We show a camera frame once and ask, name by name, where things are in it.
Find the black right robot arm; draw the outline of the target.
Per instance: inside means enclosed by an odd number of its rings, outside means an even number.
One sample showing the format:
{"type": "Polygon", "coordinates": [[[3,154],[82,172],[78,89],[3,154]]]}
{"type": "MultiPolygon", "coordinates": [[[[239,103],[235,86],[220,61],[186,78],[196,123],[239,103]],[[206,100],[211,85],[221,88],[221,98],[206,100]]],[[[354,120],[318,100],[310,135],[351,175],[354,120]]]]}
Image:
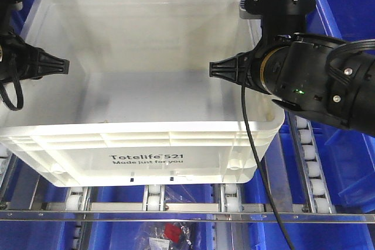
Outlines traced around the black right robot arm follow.
{"type": "Polygon", "coordinates": [[[301,118],[374,135],[374,40],[306,32],[314,0],[240,0],[242,19],[261,21],[249,52],[212,62],[209,75],[272,95],[301,118]]]}

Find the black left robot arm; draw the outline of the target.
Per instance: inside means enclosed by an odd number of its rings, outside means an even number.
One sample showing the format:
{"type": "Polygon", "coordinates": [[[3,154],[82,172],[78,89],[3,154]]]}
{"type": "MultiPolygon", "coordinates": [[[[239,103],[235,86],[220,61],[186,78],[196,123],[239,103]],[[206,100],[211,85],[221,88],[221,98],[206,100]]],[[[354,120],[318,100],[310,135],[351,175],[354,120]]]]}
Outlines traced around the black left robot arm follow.
{"type": "Polygon", "coordinates": [[[70,62],[27,44],[11,26],[12,12],[23,0],[1,0],[1,82],[37,80],[52,74],[68,74],[70,62]]]}

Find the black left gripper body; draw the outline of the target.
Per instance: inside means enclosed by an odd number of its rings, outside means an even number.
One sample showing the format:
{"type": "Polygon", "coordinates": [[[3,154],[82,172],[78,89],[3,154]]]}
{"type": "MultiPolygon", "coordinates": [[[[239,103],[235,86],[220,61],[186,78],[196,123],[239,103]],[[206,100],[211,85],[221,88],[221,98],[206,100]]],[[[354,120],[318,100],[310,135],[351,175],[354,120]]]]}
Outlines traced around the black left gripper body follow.
{"type": "Polygon", "coordinates": [[[21,80],[40,79],[38,65],[44,50],[27,44],[19,35],[10,32],[1,34],[1,81],[11,82],[11,63],[21,80]]]}

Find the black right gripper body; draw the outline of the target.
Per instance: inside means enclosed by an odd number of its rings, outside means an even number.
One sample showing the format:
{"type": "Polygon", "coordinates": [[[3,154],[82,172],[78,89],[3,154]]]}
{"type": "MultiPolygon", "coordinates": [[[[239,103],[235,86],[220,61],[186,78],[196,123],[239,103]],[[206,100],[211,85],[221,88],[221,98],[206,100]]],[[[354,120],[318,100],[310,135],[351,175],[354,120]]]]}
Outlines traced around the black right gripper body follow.
{"type": "Polygon", "coordinates": [[[264,44],[260,40],[256,47],[245,53],[244,86],[267,95],[275,94],[277,79],[281,74],[292,39],[277,36],[276,41],[264,44]]]}

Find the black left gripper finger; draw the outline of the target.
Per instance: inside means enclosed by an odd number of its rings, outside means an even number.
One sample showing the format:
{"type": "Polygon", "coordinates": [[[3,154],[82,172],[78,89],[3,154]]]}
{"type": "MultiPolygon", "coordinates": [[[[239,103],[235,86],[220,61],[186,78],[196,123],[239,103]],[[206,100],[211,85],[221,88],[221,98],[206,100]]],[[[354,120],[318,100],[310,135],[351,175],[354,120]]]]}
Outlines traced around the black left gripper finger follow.
{"type": "Polygon", "coordinates": [[[70,61],[61,59],[39,49],[37,56],[37,74],[47,76],[51,74],[68,74],[70,61]]]}

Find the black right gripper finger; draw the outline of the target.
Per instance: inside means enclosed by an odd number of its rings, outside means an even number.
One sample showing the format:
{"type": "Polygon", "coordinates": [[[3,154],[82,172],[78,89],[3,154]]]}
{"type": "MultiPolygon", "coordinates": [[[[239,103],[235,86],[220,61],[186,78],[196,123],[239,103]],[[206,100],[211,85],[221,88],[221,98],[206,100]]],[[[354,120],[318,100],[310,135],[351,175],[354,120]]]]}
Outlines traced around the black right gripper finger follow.
{"type": "Polygon", "coordinates": [[[210,62],[209,77],[220,78],[238,85],[250,85],[249,64],[252,52],[238,53],[228,59],[210,62]]]}

